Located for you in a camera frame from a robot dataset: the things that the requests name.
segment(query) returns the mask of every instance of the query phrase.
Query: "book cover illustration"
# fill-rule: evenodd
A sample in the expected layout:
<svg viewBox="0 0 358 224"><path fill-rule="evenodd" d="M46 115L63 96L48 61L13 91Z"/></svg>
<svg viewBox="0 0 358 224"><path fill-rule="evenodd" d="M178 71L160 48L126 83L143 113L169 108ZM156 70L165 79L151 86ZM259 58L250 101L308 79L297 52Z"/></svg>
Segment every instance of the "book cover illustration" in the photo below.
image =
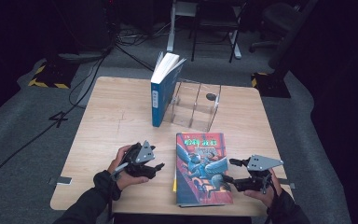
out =
<svg viewBox="0 0 358 224"><path fill-rule="evenodd" d="M179 206L232 204L222 133L176 135L176 202Z"/></svg>

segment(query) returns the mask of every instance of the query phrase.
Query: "hand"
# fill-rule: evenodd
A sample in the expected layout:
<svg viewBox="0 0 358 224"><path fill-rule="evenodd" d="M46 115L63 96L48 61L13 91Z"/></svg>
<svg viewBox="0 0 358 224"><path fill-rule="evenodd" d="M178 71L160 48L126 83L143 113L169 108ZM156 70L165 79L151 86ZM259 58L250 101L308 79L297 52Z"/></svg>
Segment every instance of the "hand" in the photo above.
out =
<svg viewBox="0 0 358 224"><path fill-rule="evenodd" d="M130 149L131 146L124 146L121 147L116 155L116 158L112 160L110 163L109 168L107 168L107 171L112 174L115 169L120 164L121 160L123 159L125 153ZM147 181L149 181L149 178L145 176L139 176L139 177L133 177L125 171L121 171L119 174L120 178L117 181L117 186L120 190L123 190L124 188L128 187L129 185L135 185L135 184L142 184Z"/></svg>
<svg viewBox="0 0 358 224"><path fill-rule="evenodd" d="M281 184L279 183L274 171L272 169L269 169L269 171L272 173L272 182L274 183L274 187L277 190L278 196L280 196L282 193ZM263 204L266 205L266 207L271 207L272 200L274 199L274 189L272 187L267 188L266 194L263 194L261 191L255 191L251 189L247 189L243 194L260 200Z"/></svg>

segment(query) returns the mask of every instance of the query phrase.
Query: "dark background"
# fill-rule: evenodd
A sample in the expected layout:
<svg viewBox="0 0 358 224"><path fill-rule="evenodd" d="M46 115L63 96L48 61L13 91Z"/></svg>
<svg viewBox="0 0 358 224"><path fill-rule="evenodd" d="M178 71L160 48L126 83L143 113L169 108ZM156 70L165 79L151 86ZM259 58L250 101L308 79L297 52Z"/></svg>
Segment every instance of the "dark background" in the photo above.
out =
<svg viewBox="0 0 358 224"><path fill-rule="evenodd" d="M167 20L167 10L157 6L166 8L171 1L152 5L148 10L153 8L153 17L147 22L156 20L160 11L164 14L158 19ZM99 13L99 3L82 8L76 6L76 1L62 1L57 6L67 21L75 15L79 18L91 15L93 31L84 34L78 31L80 42L95 49L105 46L108 32L101 21L103 12ZM126 10L123 6L121 12L133 13ZM121 19L134 22L133 17ZM150 32L147 25L141 28ZM243 29L254 28L251 25ZM61 52L95 49L85 49L72 38L52 2L0 1L0 106L20 89L17 78L30 71L38 60L54 59ZM344 186L352 222L358 223L358 1L319 1L290 49L301 49L296 57L292 55L290 70L314 99L311 119Z"/></svg>

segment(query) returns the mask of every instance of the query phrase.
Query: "black sleeve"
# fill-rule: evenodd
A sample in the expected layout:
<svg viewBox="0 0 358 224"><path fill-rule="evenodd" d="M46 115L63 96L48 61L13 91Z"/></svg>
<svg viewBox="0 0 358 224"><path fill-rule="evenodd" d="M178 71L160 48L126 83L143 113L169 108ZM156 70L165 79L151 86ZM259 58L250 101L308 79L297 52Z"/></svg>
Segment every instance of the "black sleeve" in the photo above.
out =
<svg viewBox="0 0 358 224"><path fill-rule="evenodd" d="M105 209L109 200L110 187L112 188L114 200L118 200L121 190L116 182L109 186L110 173L103 171L94 176L95 187L84 192L62 217L58 218L54 224L84 223L94 224L97 217Z"/></svg>
<svg viewBox="0 0 358 224"><path fill-rule="evenodd" d="M295 203L290 194L284 191L284 189L282 190L282 193L277 201L274 203L274 207L267 210L273 224L310 223L301 207Z"/></svg>

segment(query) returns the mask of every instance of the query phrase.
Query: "clear acrylic bookend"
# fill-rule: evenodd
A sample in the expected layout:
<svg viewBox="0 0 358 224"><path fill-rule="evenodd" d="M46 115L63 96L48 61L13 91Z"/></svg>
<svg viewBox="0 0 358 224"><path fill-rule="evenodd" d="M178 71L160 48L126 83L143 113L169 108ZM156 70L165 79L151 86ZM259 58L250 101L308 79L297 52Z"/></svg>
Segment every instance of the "clear acrylic bookend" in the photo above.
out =
<svg viewBox="0 0 358 224"><path fill-rule="evenodd" d="M164 121L209 132L219 106L220 85L178 79Z"/></svg>

